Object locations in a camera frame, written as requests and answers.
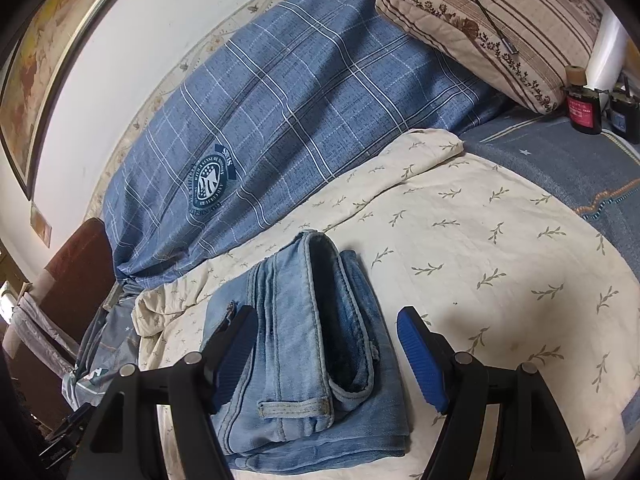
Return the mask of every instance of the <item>wall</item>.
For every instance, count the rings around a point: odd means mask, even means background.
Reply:
[[[46,133],[34,202],[52,227],[47,249],[0,154],[0,239],[33,279],[76,230],[102,168],[161,79],[249,0],[117,0],[71,69]]]

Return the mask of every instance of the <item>beige striped cushion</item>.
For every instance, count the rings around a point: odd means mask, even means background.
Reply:
[[[479,0],[517,47],[511,56],[474,0],[376,0],[383,16],[531,110],[564,99],[564,67],[587,66],[601,14],[591,0]]]

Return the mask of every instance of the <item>bright light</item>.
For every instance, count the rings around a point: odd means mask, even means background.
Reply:
[[[7,324],[11,323],[11,316],[14,314],[15,298],[9,289],[9,282],[4,282],[0,286],[0,316]]]

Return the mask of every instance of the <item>small tag on wall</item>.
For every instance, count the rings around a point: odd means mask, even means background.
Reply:
[[[40,240],[49,248],[51,244],[51,226],[33,202],[31,202],[31,227],[36,231]]]

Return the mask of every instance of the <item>black cord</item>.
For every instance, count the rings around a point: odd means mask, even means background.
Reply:
[[[484,5],[480,3],[480,0],[474,0],[474,1],[476,5],[480,7],[480,10],[482,10],[482,13],[489,20],[489,23],[491,23],[491,26],[494,28],[495,33],[498,35],[498,38],[500,38],[500,40],[502,41],[502,44],[506,47],[508,53],[511,54],[512,56],[515,56],[518,53],[518,49],[515,47],[513,43],[511,43],[509,38],[507,38],[502,33],[502,31],[498,28],[498,26],[494,23],[494,20],[492,20],[491,16],[489,15],[489,12],[484,8]]]

